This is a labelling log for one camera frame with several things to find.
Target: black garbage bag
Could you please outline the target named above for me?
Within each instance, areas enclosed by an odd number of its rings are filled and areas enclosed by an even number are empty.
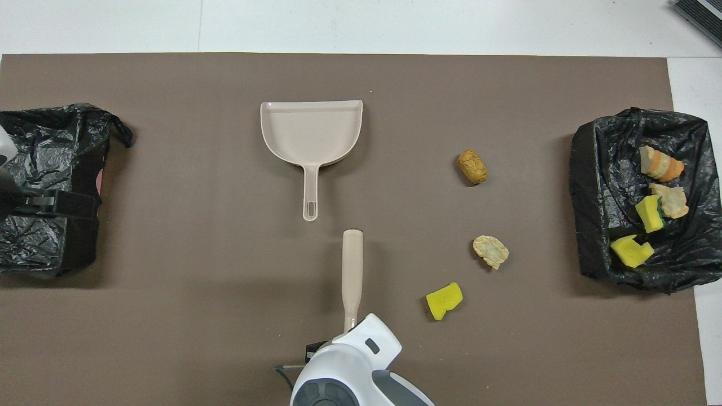
[[[100,204],[96,185],[110,148],[111,127],[125,147],[133,133],[113,114],[90,104],[0,111],[0,126],[17,147],[4,177],[20,188],[91,196],[92,215],[10,215],[0,220],[0,273],[54,277],[95,260]],[[3,182],[4,190],[7,181]],[[65,207],[72,212],[75,207]]]
[[[638,149],[645,145],[681,160],[682,175],[662,183],[641,173]],[[569,180],[582,275],[664,293],[722,277],[719,179],[706,121],[639,108],[598,118],[573,138]],[[690,211],[646,234],[635,204],[651,194],[650,183],[682,186]],[[654,248],[637,268],[609,247],[630,234]]]

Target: brown paper sheet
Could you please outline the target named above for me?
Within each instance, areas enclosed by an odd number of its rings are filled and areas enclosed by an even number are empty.
[[[359,142],[321,169],[262,138],[264,101],[363,99]],[[365,233],[360,313],[404,350],[392,369],[437,405],[705,402],[692,290],[579,275],[571,134],[624,108],[672,109],[663,59],[247,53],[3,56],[0,109],[118,115],[97,261],[3,277],[3,405],[287,405],[271,369],[341,332],[341,236]],[[456,156],[490,177],[472,187]],[[498,237],[490,272],[471,250]],[[464,301],[432,322],[424,296]]]

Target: sponge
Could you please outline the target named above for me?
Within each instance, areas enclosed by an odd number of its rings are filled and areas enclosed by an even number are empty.
[[[639,245],[634,239],[636,234],[621,237],[612,243],[612,249],[617,253],[619,259],[628,267],[636,268],[654,254],[654,249],[649,243]]]
[[[639,217],[644,223],[644,231],[652,233],[664,228],[664,219],[662,218],[662,205],[659,196],[653,194],[642,199],[635,205]]]
[[[444,288],[426,295],[426,301],[429,303],[431,315],[434,316],[434,320],[437,321],[443,319],[446,312],[453,310],[463,299],[461,289],[456,282],[452,282]]]

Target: white tile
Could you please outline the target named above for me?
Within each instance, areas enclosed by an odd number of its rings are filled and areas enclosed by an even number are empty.
[[[669,59],[674,110],[707,120],[722,173],[722,59]],[[695,287],[707,403],[722,404],[722,281]]]
[[[197,51],[201,0],[1,0],[0,53]]]
[[[204,0],[200,50],[722,56],[667,0]]]

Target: hole in dustpan handle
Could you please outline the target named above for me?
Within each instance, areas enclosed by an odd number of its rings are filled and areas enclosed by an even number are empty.
[[[314,221],[318,216],[318,166],[303,167],[303,219]]]

